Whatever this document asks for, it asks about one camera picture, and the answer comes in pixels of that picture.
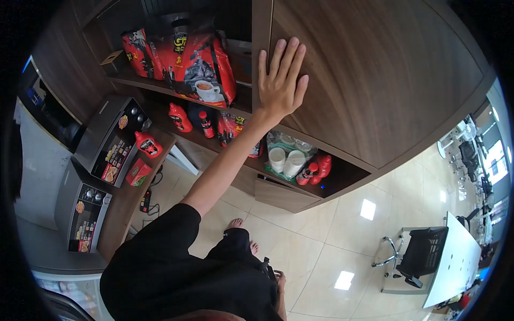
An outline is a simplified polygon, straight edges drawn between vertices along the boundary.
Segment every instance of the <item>ceiling light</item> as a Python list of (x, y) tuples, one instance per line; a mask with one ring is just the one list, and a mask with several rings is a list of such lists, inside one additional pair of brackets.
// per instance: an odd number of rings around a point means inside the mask
[(339, 274), (339, 277), (337, 278), (334, 289), (348, 290), (350, 286), (352, 286), (352, 279), (354, 275), (355, 274), (352, 272), (341, 271), (341, 274)]
[(373, 216), (375, 216), (376, 207), (377, 205), (375, 203), (368, 201), (367, 199), (364, 199), (362, 201), (362, 208), (360, 209), (360, 216), (372, 221)]
[(497, 122), (500, 121), (500, 118), (498, 117), (498, 113), (496, 112), (496, 109), (493, 107), (492, 112), (494, 113), (494, 119), (496, 119)]

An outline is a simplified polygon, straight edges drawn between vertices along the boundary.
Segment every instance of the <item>plastic bag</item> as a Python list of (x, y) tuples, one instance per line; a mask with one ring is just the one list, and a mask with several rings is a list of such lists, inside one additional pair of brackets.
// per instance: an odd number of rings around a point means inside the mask
[[(245, 127), (246, 119), (224, 111), (218, 116), (218, 138), (223, 147), (226, 147)], [(262, 155), (261, 142), (257, 143), (248, 157), (258, 158)]]
[(126, 32), (121, 38), (127, 59), (139, 76), (157, 80), (164, 79), (157, 51), (154, 44), (146, 40), (144, 28)]
[[(268, 146), (268, 153), (276, 147), (283, 149), (285, 152), (285, 161), (282, 164), (283, 168), (280, 172), (280, 165), (275, 164), (273, 168), (270, 160), (265, 163), (266, 170), (290, 182), (296, 182), (296, 174), (298, 174), (305, 163), (307, 163), (318, 152), (316, 147), (276, 130), (272, 130), (268, 133), (266, 136), (266, 143)], [(294, 158), (299, 161), (298, 163), (291, 162), (292, 158), (289, 156), (293, 151), (297, 151), (294, 152)]]
[(174, 41), (156, 43), (162, 73), (178, 94), (227, 108), (235, 98), (235, 80), (221, 36), (179, 32)]

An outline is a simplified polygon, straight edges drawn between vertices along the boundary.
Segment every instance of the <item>hand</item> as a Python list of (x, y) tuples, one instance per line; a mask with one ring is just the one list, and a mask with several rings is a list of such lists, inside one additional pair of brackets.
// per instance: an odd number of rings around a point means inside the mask
[(266, 51), (259, 54), (259, 96), (261, 109), (278, 124), (282, 118), (294, 112), (303, 102), (309, 76), (297, 77), (305, 57), (306, 47), (292, 37), (287, 45), (280, 39), (271, 59), (269, 74), (266, 73)]
[(279, 293), (284, 293), (284, 288), (286, 286), (286, 276), (284, 272), (279, 270), (274, 270), (275, 277), (277, 278), (277, 282), (279, 284)]

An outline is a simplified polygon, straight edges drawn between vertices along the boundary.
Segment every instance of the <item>microwave oven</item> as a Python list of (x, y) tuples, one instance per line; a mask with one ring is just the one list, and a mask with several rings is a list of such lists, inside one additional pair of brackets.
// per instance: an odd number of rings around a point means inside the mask
[(133, 97), (108, 95), (80, 140), (75, 158), (94, 177), (120, 187), (136, 156), (136, 131), (150, 119)]
[(106, 182), (92, 177), (73, 157), (57, 195), (54, 220), (68, 251), (94, 253), (112, 199)]

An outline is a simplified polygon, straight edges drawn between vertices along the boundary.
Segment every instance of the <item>red sauce bottle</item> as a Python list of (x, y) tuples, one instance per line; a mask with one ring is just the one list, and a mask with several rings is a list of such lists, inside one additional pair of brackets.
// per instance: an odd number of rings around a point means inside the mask
[(143, 151), (149, 158), (155, 158), (162, 152), (162, 146), (146, 131), (144, 133), (137, 131), (135, 135), (137, 148)]
[(323, 177), (327, 177), (332, 168), (332, 156), (330, 155), (318, 155), (318, 168), (319, 171), (314, 177), (309, 180), (309, 184), (318, 184)]
[(186, 112), (179, 105), (170, 103), (168, 116), (173, 120), (179, 131), (189, 133), (193, 130), (193, 125), (191, 125)]
[(212, 124), (209, 119), (207, 119), (207, 113), (205, 111), (201, 111), (198, 113), (200, 116), (201, 126), (204, 129), (204, 135), (207, 138), (214, 137), (214, 130), (212, 129)]
[(304, 168), (298, 175), (296, 175), (296, 183), (298, 185), (305, 185), (309, 179), (313, 176), (314, 172), (318, 170), (316, 163), (309, 164), (309, 167)]

